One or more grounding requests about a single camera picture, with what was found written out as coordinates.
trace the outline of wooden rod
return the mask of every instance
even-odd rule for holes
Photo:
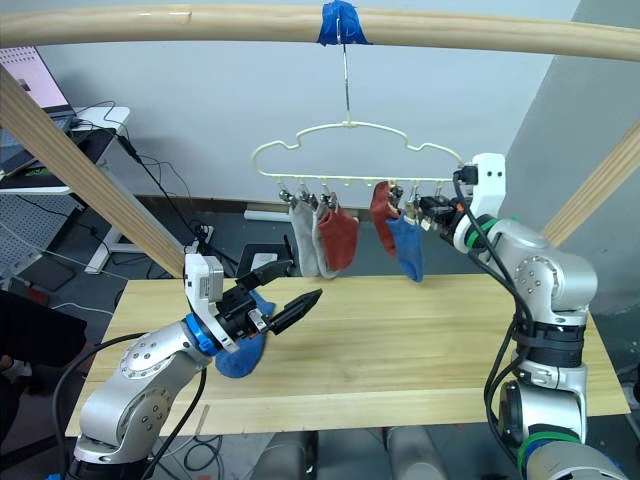
[[[555,246],[564,243],[639,165],[640,120],[544,227],[543,235]]]
[[[316,42],[320,6],[145,5],[3,15],[0,45],[234,40]],[[359,8],[377,45],[535,52],[640,61],[640,30],[578,22]]]
[[[62,133],[4,67],[0,69],[0,125],[162,268],[182,278],[184,254],[177,240]]]

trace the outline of blue ring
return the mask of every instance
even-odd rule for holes
[[[184,320],[187,323],[187,327],[189,327],[189,330],[191,331],[191,333],[193,333],[193,336],[196,337],[196,340],[198,341],[198,350],[200,350],[202,353],[206,353],[207,355],[211,355],[212,357],[215,356],[215,354],[218,353],[216,346],[214,345],[213,341],[211,341],[211,339],[207,337],[207,335],[202,331],[202,328],[200,328],[200,325],[198,325],[198,321],[196,320],[196,317],[193,316],[193,313],[190,313],[186,317],[184,317]]]

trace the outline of wooden table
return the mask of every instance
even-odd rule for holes
[[[269,334],[264,356],[243,379],[209,368],[206,389],[182,434],[257,433],[387,425],[483,422],[482,388],[513,314],[513,301],[484,275],[283,278],[261,288],[282,306],[322,287],[302,321]],[[183,318],[180,280],[131,281],[105,339]],[[125,345],[100,353],[67,429],[77,435],[88,395],[114,371]],[[590,320],[588,414],[629,409]],[[191,401],[198,376],[178,395],[166,435]]]

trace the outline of green ring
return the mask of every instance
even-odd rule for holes
[[[486,232],[491,227],[493,227],[496,223],[498,223],[500,220],[501,220],[500,218],[492,218],[491,220],[488,220],[486,223],[480,225],[480,228],[482,229],[483,232]],[[471,235],[469,235],[469,239],[467,240],[467,248],[473,248],[473,244],[476,243],[476,240],[478,239],[479,236],[480,234],[478,233],[477,230],[474,230],[473,232],[471,232]]]
[[[580,442],[580,439],[562,432],[539,432],[529,435],[522,445],[520,445],[520,449],[518,450],[518,473],[520,474],[520,478],[526,478],[523,471],[525,453],[529,446],[538,440],[560,440],[564,442],[582,443]]]

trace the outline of clothes hanger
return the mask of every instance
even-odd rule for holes
[[[296,178],[299,181],[303,181],[304,179],[308,179],[308,178],[314,178],[314,179],[319,179],[322,180],[326,183],[326,180],[331,179],[331,180],[342,180],[344,181],[345,185],[349,185],[353,180],[362,180],[364,181],[367,185],[371,185],[372,182],[374,181],[382,181],[382,180],[394,180],[394,181],[410,181],[410,182],[414,182],[414,181],[418,181],[418,182],[440,182],[440,183],[444,183],[444,182],[451,182],[452,179],[450,178],[434,178],[434,177],[424,177],[424,178],[407,178],[407,177],[363,177],[363,176],[343,176],[343,175],[308,175],[308,174],[298,174],[298,173],[273,173],[273,172],[267,172],[265,170],[263,170],[262,168],[260,168],[260,164],[258,162],[258,157],[260,156],[260,154],[262,154],[265,150],[273,148],[273,147],[283,147],[286,150],[297,150],[298,148],[300,148],[302,146],[302,137],[304,137],[305,135],[308,135],[310,133],[314,133],[314,132],[318,132],[321,130],[330,130],[330,129],[335,129],[335,128],[371,128],[371,129],[375,129],[375,130],[380,130],[383,132],[387,132],[387,133],[391,133],[394,135],[397,135],[399,137],[401,137],[402,139],[402,143],[404,148],[412,151],[412,152],[421,152],[424,149],[427,148],[431,148],[431,149],[435,149],[435,150],[440,150],[442,152],[445,152],[449,155],[451,155],[452,157],[454,157],[456,159],[456,161],[460,164],[463,165],[464,162],[462,160],[462,157],[454,150],[447,148],[447,147],[443,147],[442,145],[437,145],[435,143],[430,143],[430,142],[425,142],[422,143],[420,145],[411,145],[409,143],[409,136],[401,131],[398,130],[396,128],[392,128],[392,127],[388,127],[386,125],[379,125],[376,123],[370,123],[370,122],[360,122],[360,121],[356,121],[353,120],[351,117],[351,103],[349,100],[349,70],[348,70],[348,62],[347,62],[347,47],[344,43],[341,42],[341,38],[340,38],[340,17],[338,17],[337,19],[337,43],[338,45],[342,45],[342,53],[343,53],[343,63],[344,63],[344,84],[345,84],[345,102],[346,102],[346,119],[340,123],[329,123],[329,124],[325,124],[325,125],[318,125],[315,127],[311,127],[311,128],[306,128],[304,130],[299,131],[298,133],[296,133],[296,143],[293,145],[289,145],[287,144],[285,141],[283,140],[274,140],[272,142],[268,142],[265,143],[263,145],[260,145],[258,148],[256,148],[253,153],[251,154],[251,160],[253,162],[253,166],[256,169],[256,171],[258,173],[260,173],[261,175],[264,175],[266,177],[272,177],[272,178],[276,178],[276,179],[282,179],[283,177],[288,177],[288,178]]]

